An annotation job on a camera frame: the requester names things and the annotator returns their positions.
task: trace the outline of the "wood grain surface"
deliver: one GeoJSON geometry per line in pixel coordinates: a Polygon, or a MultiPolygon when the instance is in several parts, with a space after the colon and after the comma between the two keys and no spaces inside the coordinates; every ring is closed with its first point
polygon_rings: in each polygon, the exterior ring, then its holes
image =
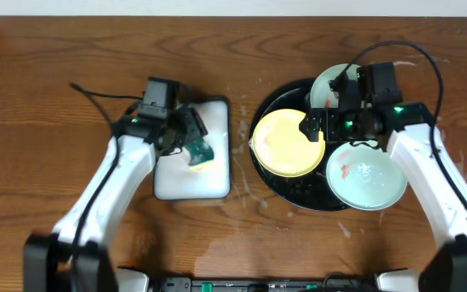
{"type": "MultiPolygon", "coordinates": [[[[105,153],[107,125],[68,82],[138,95],[149,76],[160,76],[225,95],[238,147],[241,121],[249,125],[277,87],[391,39],[415,41],[437,57],[446,92],[440,128],[467,173],[467,19],[0,17],[0,290],[22,289],[24,241],[34,230],[51,231],[105,153]]],[[[434,108],[435,77],[417,52],[382,48],[361,63],[380,61],[402,61],[396,70],[405,99],[434,108]]],[[[101,102],[114,118],[128,103],[101,102]]],[[[114,241],[114,262],[155,275],[319,278],[421,270],[434,255],[410,189],[382,213],[313,212],[273,194],[246,148],[235,158],[240,197],[160,201],[146,178],[114,241]],[[243,172],[257,198],[246,193],[243,172]]]]}

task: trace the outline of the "black round tray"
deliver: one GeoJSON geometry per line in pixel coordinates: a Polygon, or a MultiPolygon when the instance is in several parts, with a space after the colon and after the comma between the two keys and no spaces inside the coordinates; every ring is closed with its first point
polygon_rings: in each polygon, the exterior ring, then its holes
{"type": "MultiPolygon", "coordinates": [[[[307,111],[307,94],[311,91],[314,78],[300,79],[278,88],[269,95],[255,113],[250,128],[250,139],[259,120],[274,110],[295,109],[307,111]]],[[[326,143],[322,161],[309,174],[298,178],[284,178],[271,173],[261,166],[250,148],[251,160],[263,181],[277,195],[299,207],[316,211],[340,211],[349,206],[340,201],[328,185],[325,176],[327,161],[342,143],[326,143]]]]}

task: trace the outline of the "round plate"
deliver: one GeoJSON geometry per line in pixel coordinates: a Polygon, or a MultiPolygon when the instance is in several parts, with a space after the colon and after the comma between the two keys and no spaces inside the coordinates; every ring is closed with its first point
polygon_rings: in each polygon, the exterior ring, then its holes
{"type": "MultiPolygon", "coordinates": [[[[328,68],[318,76],[313,84],[313,88],[311,89],[311,107],[338,107],[338,97],[336,97],[334,92],[331,91],[329,81],[335,79],[345,67],[347,67],[347,64],[335,65],[328,68]]],[[[349,67],[347,70],[347,77],[351,80],[356,80],[356,69],[358,68],[359,65],[352,65],[349,67]]]]}
{"type": "Polygon", "coordinates": [[[329,158],[326,172],[329,186],[338,198],[361,210],[390,207],[406,189],[407,179],[396,162],[381,149],[361,144],[340,146],[329,158]]]}
{"type": "Polygon", "coordinates": [[[322,160],[323,139],[310,142],[298,129],[306,114],[296,109],[278,109],[255,126],[251,147],[265,169],[286,178],[312,171],[322,160]]]}
{"type": "MultiPolygon", "coordinates": [[[[300,79],[278,88],[270,94],[255,113],[251,122],[250,138],[259,120],[266,114],[280,109],[306,112],[306,95],[311,91],[314,78],[300,79]]],[[[322,161],[309,174],[297,178],[283,178],[266,170],[250,148],[251,160],[264,183],[281,198],[302,208],[316,211],[340,211],[349,208],[331,191],[325,174],[327,160],[340,143],[326,143],[322,161]]]]}

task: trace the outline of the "white plate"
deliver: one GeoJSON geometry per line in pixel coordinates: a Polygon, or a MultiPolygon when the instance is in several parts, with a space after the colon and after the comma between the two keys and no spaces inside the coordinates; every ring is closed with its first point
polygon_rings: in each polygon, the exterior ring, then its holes
{"type": "MultiPolygon", "coordinates": [[[[347,64],[335,65],[322,72],[313,83],[311,88],[311,107],[324,108],[326,105],[330,108],[338,107],[338,97],[329,88],[329,81],[335,79],[347,66],[347,64]]],[[[347,70],[347,76],[351,80],[356,80],[356,69],[359,65],[352,65],[347,70]]]]}
{"type": "Polygon", "coordinates": [[[392,206],[405,192],[407,183],[403,171],[387,153],[349,143],[341,145],[329,157],[326,175],[335,195],[361,210],[392,206]]]}

